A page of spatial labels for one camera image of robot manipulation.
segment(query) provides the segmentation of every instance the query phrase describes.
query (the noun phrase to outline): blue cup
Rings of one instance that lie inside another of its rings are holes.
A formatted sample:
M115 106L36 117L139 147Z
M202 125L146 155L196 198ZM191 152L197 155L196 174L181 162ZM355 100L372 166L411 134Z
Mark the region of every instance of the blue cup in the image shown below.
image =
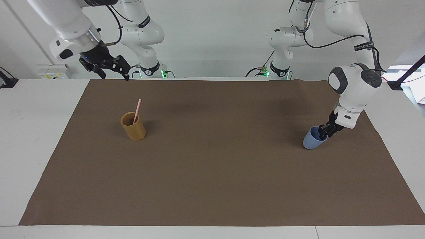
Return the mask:
M328 140L320 140L319 127L312 127L304 138L303 145L306 149L315 149Z

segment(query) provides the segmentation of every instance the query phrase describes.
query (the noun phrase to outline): pink straw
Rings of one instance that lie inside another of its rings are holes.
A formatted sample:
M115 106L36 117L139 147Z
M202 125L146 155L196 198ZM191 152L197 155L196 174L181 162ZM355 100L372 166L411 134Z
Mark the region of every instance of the pink straw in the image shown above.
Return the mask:
M142 100L139 99L139 103L137 103L137 109L136 109L136 114L134 115L134 121L133 124L136 123L136 119L137 119L137 115L139 114L139 109L140 109L140 105L142 104Z

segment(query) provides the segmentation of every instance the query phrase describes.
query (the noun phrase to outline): white tabletop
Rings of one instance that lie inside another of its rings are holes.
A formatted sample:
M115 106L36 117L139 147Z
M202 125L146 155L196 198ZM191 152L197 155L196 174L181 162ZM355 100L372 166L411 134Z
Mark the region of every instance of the white tabletop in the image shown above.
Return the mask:
M425 238L425 225L278 228L14 227L18 225L88 81L21 80L13 89L0 89L0 238ZM403 92L392 91L386 84L368 105L366 113L424 210L425 118Z

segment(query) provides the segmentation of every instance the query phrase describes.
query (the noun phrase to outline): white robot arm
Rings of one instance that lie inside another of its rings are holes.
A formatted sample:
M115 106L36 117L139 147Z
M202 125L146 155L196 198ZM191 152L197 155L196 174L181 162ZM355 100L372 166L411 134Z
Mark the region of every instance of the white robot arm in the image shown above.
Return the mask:
M105 6L118 0L27 0L32 8L51 25L60 40L51 44L58 59L67 59L76 53L88 71L101 78L106 74L102 69L120 73L126 80L130 77L130 65L122 56L112 57L101 40L100 33L82 12L82 7Z
M357 58L357 63L336 67L329 75L329 84L341 97L329 122L319 127L320 140L325 140L344 128L355 127L358 116L376 94L382 80L377 73L381 69L373 51L371 33L361 15L358 0L295 0L289 11L293 25L276 29L269 39L276 51L270 64L272 77L283 79L288 74L293 59L289 48L313 47L309 44L313 39L309 22L312 9L319 2L324 3L328 29L350 39Z
M166 71L156 57L155 50L150 45L164 41L164 30L148 15L143 0L120 0L127 18L134 22L123 27L121 44L130 48L137 55L142 70L142 78L162 78Z

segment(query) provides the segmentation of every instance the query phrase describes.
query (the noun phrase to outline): wooden cup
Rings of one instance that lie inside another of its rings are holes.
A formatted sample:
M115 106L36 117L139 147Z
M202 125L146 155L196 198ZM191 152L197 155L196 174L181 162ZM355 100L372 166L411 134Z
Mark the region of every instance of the wooden cup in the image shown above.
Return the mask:
M139 116L137 116L136 123L133 124L135 115L135 112L125 113L121 117L121 125L132 141L140 141L146 137L146 130Z

